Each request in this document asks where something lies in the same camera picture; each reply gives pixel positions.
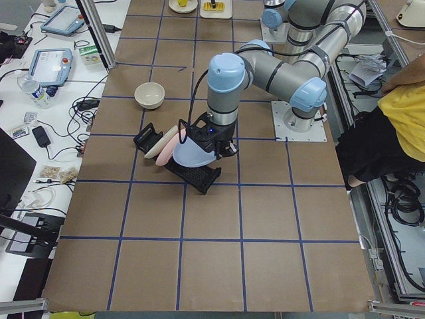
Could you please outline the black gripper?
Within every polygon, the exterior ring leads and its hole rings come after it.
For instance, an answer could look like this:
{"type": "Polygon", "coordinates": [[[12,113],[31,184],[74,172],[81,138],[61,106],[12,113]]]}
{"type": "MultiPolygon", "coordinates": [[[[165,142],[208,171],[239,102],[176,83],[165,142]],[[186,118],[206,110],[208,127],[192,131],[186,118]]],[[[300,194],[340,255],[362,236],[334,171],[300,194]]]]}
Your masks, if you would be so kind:
{"type": "Polygon", "coordinates": [[[214,151],[216,159],[228,158],[238,153],[233,144],[236,122],[218,125],[213,122],[213,115],[201,114],[194,123],[186,126],[186,136],[192,139],[204,151],[214,151]]]}

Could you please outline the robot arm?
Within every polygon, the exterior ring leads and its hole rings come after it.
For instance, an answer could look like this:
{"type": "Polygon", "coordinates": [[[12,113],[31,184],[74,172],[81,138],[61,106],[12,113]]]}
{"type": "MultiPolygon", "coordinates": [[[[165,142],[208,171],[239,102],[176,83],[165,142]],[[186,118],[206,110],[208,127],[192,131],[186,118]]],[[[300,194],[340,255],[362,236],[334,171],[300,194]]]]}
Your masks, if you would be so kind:
{"type": "Polygon", "coordinates": [[[213,56],[203,73],[207,80],[207,111],[197,120],[181,120],[173,156],[195,154],[219,160],[237,153],[233,144],[238,106],[250,85],[287,102],[286,127],[306,132],[327,96],[323,77],[344,46],[365,23],[364,1],[285,1],[278,13],[290,23],[281,60],[264,41],[250,41],[234,53],[213,56]]]}

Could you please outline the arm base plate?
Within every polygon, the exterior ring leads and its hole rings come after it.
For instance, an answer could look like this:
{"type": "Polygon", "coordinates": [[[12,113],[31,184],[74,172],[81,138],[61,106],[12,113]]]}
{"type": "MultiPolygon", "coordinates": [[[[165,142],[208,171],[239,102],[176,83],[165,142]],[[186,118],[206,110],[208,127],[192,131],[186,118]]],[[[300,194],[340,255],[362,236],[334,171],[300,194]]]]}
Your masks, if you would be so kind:
{"type": "Polygon", "coordinates": [[[319,110],[311,119],[300,119],[293,108],[283,101],[273,101],[272,118],[276,140],[279,142],[326,142],[326,133],[319,110]]]}
{"type": "Polygon", "coordinates": [[[288,22],[283,22],[275,29],[270,29],[263,21],[260,21],[260,27],[262,31],[262,40],[267,43],[272,44],[284,44],[288,36],[288,30],[290,24],[288,22]]]}

